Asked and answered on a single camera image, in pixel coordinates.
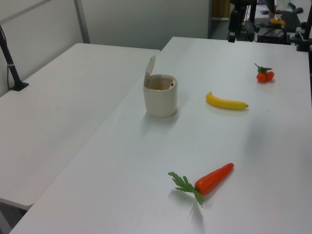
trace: green leaves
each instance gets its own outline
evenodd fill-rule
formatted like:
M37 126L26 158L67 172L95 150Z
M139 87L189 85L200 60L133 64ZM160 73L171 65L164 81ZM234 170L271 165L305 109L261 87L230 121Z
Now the green leaves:
M200 204L200 206L203 205L204 203L203 196L189 183L186 176L183 176L183 179L182 179L174 172L169 172L168 175L172 176L173 177L172 180L174 181L174 183L177 186L179 186L179 187L176 187L177 190L182 191L182 192L194 193L195 198Z
M266 71L272 70L272 68L269 67L259 67L257 64L255 64L258 67L258 73L266 74Z

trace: floor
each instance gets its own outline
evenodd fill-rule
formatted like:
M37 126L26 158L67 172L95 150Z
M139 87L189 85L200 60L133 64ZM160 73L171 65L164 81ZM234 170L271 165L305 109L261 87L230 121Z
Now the floor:
M212 20L211 21L211 39L226 40L228 36L228 20Z

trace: carrot leaves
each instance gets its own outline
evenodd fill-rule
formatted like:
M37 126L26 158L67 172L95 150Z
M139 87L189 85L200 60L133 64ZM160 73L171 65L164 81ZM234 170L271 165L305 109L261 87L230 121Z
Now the carrot leaves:
M187 180L186 176L183 176L183 179L179 177L176 173L174 172L169 172L168 175L172 176L172 180L174 183L179 186L176 187L177 190L182 191L182 192L189 192L189 193L194 193L196 200L200 204L200 206L203 205L204 203L204 198L203 196L195 189Z

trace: toy vegetable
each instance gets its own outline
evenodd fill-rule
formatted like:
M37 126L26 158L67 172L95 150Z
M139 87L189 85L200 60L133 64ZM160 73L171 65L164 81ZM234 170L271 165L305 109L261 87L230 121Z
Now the toy vegetable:
M271 81L274 77L274 72L268 70L272 70L272 68L268 67L259 67L257 64L255 64L258 67L258 75L257 75L257 80L259 82L266 82L266 81Z
M219 168L218 170L209 173L208 175L200 178L193 187L187 180L185 176L183 179L179 177L174 172L169 172L168 175L173 177L173 181L179 187L176 189L183 191L183 192L190 192L194 193L195 198L197 199L200 206L204 203L203 195L208 194L211 192L219 183L221 183L227 175L231 172L234 164L228 163L225 166Z

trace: metal stand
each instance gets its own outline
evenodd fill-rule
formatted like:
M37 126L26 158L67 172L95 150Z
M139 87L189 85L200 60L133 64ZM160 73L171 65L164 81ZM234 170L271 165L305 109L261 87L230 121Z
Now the metal stand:
M16 70L16 67L15 67L13 60L12 60L12 57L11 57L11 54L9 52L9 49L8 49L8 46L7 46L7 43L5 40L4 32L2 31L2 28L0 28L0 29L1 29L1 31L0 31L0 46L1 46L4 57L6 59L6 62L9 66L9 69L11 71L12 77L13 77L14 82L15 82L15 86L11 89L15 90L15 91L20 91L20 90L24 89L25 87L27 87L29 84L24 83L20 80L19 74Z

